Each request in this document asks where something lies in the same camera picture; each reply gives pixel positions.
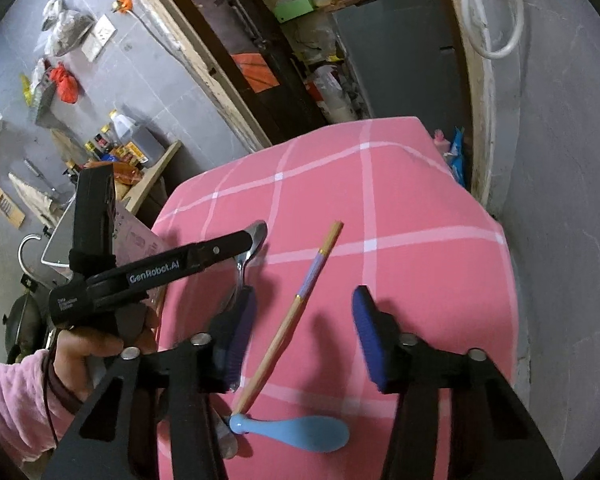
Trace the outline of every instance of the green box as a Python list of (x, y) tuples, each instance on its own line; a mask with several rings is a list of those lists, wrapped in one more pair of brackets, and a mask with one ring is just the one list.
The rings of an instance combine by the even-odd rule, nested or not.
[(312, 0), (292, 0), (279, 4), (273, 9), (273, 13), (280, 23), (288, 22), (303, 14), (308, 14), (315, 10)]

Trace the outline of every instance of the plaid tablecloth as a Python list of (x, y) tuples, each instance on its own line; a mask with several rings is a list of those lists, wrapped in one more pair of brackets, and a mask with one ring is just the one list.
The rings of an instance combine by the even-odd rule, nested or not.
[[(304, 316), (250, 411), (280, 420), (339, 416), (347, 446), (311, 454), (254, 434), (226, 461), (232, 479), (379, 478), (397, 398), (367, 377), (351, 315), (351, 294), (367, 285), (405, 331), (454, 352), (485, 349), (512, 376), (518, 313), (509, 252), (500, 226), (451, 177), (415, 118), (322, 128), (182, 184), (154, 232), (171, 244), (213, 238), (257, 219), (269, 225), (246, 282), (258, 315), (242, 373), (253, 375), (334, 220), (344, 230)], [(170, 285), (160, 348), (200, 332), (234, 282), (219, 264)], [(219, 400), (231, 405), (233, 395)], [(436, 478), (448, 462), (448, 397), (443, 396)], [(172, 478), (168, 441), (160, 472)]]

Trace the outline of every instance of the light blue plastic handle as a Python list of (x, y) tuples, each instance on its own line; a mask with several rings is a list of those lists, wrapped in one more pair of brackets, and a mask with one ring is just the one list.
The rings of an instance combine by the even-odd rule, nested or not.
[(238, 414), (231, 416), (229, 427), (235, 434), (256, 433), (316, 453), (336, 451), (349, 441), (347, 425), (332, 416), (311, 415), (264, 421)]

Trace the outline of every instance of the pink sleeve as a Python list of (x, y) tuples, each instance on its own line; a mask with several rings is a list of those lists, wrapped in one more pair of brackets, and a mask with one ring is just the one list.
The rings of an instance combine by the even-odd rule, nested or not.
[[(39, 350), (20, 364), (0, 365), (0, 444), (16, 464), (35, 460), (54, 446), (42, 396), (42, 363), (46, 354), (46, 350)], [(48, 403), (60, 437), (73, 415), (51, 392)]]

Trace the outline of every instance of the screw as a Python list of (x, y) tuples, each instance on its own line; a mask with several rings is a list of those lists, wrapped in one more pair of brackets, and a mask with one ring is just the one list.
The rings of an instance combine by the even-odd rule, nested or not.
[(418, 344), (418, 336), (412, 333), (400, 334), (400, 344), (405, 346), (416, 346)]
[(193, 346), (204, 346), (211, 343), (211, 336), (206, 332), (200, 332), (193, 336), (190, 341)]
[(480, 350), (479, 348), (471, 348), (471, 350), (469, 350), (469, 357), (474, 361), (487, 360), (487, 354), (484, 353), (484, 350)]
[(122, 357), (125, 361), (131, 361), (140, 356), (140, 349), (135, 346), (129, 346), (122, 351), (120, 357)]

